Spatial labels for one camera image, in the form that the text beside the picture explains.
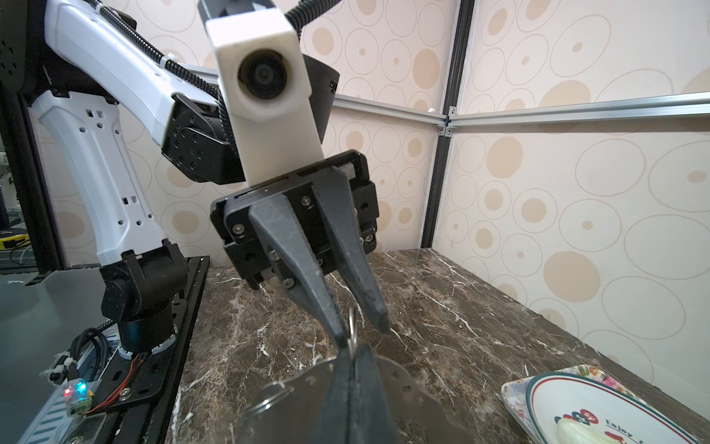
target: plate rim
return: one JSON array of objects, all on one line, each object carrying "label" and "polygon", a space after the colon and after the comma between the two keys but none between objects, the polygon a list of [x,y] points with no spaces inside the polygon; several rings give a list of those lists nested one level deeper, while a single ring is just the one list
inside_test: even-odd
[{"label": "plate rim", "polygon": [[659,416],[663,421],[665,421],[669,426],[673,427],[678,433],[682,434],[682,437],[686,438],[689,440],[690,443],[692,444],[700,444],[698,440],[693,438],[690,433],[686,432],[682,428],[680,428],[675,422],[671,421],[666,415],[660,413],[659,411],[656,411],[654,408],[650,406],[646,406],[643,403],[636,401],[634,398],[630,397],[627,394],[621,393],[618,390],[615,390],[609,386],[606,386],[602,384],[601,382],[595,381],[593,379],[585,378],[576,374],[571,374],[571,373],[564,373],[564,372],[548,372],[548,373],[543,373],[543,374],[538,374],[536,377],[532,378],[530,382],[528,383],[528,388],[525,390],[525,403],[528,405],[528,411],[530,412],[530,418],[532,419],[532,424],[535,426],[535,431],[540,435],[542,438],[542,441],[545,444],[550,444],[549,441],[547,441],[547,438],[545,435],[542,434],[542,430],[540,429],[540,425],[537,423],[537,417],[535,416],[535,411],[533,410],[532,403],[531,403],[531,394],[535,390],[535,387],[543,380],[543,379],[548,379],[552,377],[562,377],[563,379],[572,379],[572,380],[577,380],[577,381],[582,381],[589,383],[592,386],[597,386],[602,388],[604,391],[608,393],[608,391],[613,391],[615,395],[620,396],[621,398],[625,399],[627,402],[637,406],[641,410],[644,410],[648,413],[651,413],[652,415]]}]

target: screw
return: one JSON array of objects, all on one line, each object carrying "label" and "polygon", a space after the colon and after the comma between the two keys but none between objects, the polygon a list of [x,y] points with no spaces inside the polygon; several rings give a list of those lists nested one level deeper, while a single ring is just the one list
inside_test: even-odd
[{"label": "screw", "polygon": [[119,401],[125,401],[131,396],[131,389],[126,387],[119,392]]}]

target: white camera housing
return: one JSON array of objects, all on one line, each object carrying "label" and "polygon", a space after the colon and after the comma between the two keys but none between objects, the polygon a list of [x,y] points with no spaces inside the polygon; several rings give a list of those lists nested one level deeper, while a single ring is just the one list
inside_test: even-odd
[{"label": "white camera housing", "polygon": [[[308,98],[310,81],[298,36],[277,8],[262,9],[205,23],[219,71],[219,88],[229,112],[246,182],[256,185],[324,156]],[[259,99],[239,81],[244,59],[258,50],[281,55],[285,89]]]}]

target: yellow object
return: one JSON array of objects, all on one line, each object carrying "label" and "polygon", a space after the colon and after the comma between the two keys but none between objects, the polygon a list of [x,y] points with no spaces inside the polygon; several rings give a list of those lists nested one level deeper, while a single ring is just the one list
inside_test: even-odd
[{"label": "yellow object", "polygon": [[0,250],[12,250],[16,247],[30,244],[30,236],[27,233],[12,234],[7,237],[0,237]]}]

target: red wire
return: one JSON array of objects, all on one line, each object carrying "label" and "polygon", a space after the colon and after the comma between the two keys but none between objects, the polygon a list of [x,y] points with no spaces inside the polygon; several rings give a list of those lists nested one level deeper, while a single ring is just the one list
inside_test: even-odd
[{"label": "red wire", "polygon": [[[98,409],[100,409],[100,408],[102,408],[102,407],[108,406],[109,404],[113,403],[115,400],[118,399],[119,394],[121,393],[121,390],[123,390],[123,389],[126,387],[126,384],[128,384],[128,381],[129,381],[129,379],[131,378],[131,375],[133,374],[133,364],[136,362],[137,359],[138,359],[138,356],[134,357],[133,361],[131,361],[131,368],[130,368],[130,370],[129,370],[129,373],[128,373],[128,375],[126,376],[126,378],[124,379],[124,381],[121,382],[121,385],[119,385],[118,387],[116,387],[116,390],[114,390],[113,392],[111,392],[111,394],[108,395],[108,396],[106,397],[106,399],[105,399],[103,402],[101,402],[98,406],[92,408],[92,409],[89,410],[88,412],[84,413],[84,415],[88,415],[89,413],[91,413],[91,412],[93,412],[93,411],[96,411],[96,410],[98,410]],[[142,360],[138,363],[138,367],[136,368],[136,371],[137,371],[138,368],[143,364],[143,361],[144,361],[144,359],[142,359]]]}]

